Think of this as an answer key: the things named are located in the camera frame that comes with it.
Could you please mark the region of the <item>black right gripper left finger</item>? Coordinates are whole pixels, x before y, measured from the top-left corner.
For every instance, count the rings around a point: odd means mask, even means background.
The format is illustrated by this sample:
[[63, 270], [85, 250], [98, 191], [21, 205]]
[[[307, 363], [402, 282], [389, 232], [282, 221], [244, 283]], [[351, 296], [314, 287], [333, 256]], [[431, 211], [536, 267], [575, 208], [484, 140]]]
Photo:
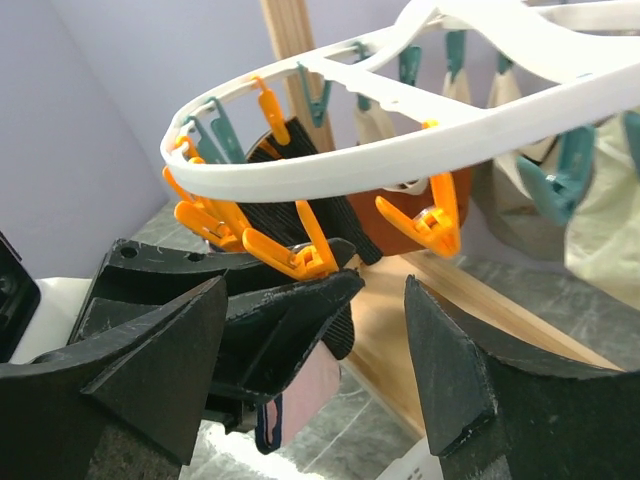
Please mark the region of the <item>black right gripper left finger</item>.
[[223, 279], [1, 367], [5, 479], [175, 479], [193, 454], [227, 309]]

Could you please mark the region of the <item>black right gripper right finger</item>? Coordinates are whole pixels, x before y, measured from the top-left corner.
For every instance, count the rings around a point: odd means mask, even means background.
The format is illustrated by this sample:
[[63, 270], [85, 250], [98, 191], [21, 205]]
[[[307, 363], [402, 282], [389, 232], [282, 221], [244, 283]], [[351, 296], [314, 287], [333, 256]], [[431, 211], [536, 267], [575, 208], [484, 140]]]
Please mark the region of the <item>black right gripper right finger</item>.
[[447, 479], [635, 479], [639, 375], [524, 342], [428, 292], [404, 290], [431, 453]]

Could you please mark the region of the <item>white round clip hanger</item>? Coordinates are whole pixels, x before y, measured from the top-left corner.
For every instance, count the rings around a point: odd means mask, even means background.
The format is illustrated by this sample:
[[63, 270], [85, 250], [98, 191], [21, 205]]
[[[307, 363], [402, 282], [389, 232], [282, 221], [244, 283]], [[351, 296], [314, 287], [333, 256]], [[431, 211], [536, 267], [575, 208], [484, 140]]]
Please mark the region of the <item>white round clip hanger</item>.
[[[498, 106], [411, 86], [391, 71], [411, 43], [441, 46], [447, 33], [505, 55], [538, 89]], [[297, 73], [363, 95], [389, 114], [395, 134], [352, 141], [305, 158], [248, 164], [191, 163], [178, 138], [216, 103], [254, 96]], [[256, 68], [180, 107], [159, 150], [177, 183], [200, 196], [238, 202], [316, 199], [367, 191], [475, 165], [495, 155], [592, 124], [639, 103], [639, 5], [587, 1], [412, 1], [389, 27]]]

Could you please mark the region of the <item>pink underwear navy trim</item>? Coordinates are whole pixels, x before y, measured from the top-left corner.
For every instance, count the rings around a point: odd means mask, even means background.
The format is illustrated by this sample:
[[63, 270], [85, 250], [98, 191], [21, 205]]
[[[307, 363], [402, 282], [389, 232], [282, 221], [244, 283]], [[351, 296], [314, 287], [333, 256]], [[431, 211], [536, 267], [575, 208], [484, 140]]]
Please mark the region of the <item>pink underwear navy trim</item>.
[[290, 385], [257, 411], [254, 440], [263, 455], [289, 444], [337, 393], [341, 371], [320, 341]]

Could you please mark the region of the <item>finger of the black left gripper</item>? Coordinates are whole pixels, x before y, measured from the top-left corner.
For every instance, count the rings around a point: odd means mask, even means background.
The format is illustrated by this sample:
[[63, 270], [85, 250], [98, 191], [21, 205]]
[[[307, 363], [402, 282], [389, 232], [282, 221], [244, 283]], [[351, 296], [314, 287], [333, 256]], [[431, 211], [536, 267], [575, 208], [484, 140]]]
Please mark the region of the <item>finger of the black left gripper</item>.
[[203, 418], [239, 431], [282, 393], [364, 281], [352, 270], [295, 282], [228, 271], [228, 308]]

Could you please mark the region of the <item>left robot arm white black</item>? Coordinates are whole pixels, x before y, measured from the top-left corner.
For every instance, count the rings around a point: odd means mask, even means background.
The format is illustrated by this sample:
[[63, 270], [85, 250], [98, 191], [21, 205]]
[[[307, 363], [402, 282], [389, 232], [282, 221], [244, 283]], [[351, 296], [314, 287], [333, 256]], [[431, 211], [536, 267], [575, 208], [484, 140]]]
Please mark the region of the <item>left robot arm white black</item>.
[[226, 322], [203, 416], [227, 432], [291, 437], [337, 393], [353, 346], [354, 247], [334, 239], [336, 272], [296, 280], [246, 253], [200, 253], [120, 239], [92, 279], [33, 281], [1, 271], [1, 357], [24, 363], [221, 278]]

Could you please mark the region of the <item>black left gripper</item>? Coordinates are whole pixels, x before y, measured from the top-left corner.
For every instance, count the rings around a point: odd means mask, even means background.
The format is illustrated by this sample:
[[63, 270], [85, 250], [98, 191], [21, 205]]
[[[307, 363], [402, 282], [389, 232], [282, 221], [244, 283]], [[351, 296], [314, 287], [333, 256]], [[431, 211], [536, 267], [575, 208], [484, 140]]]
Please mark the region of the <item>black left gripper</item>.
[[[41, 293], [16, 249], [1, 234], [1, 362], [8, 362], [27, 329]], [[143, 306], [162, 305], [215, 277], [229, 297], [289, 285], [294, 279], [248, 253], [198, 253], [118, 239], [91, 281], [69, 341], [90, 335], [81, 326], [96, 298]]]

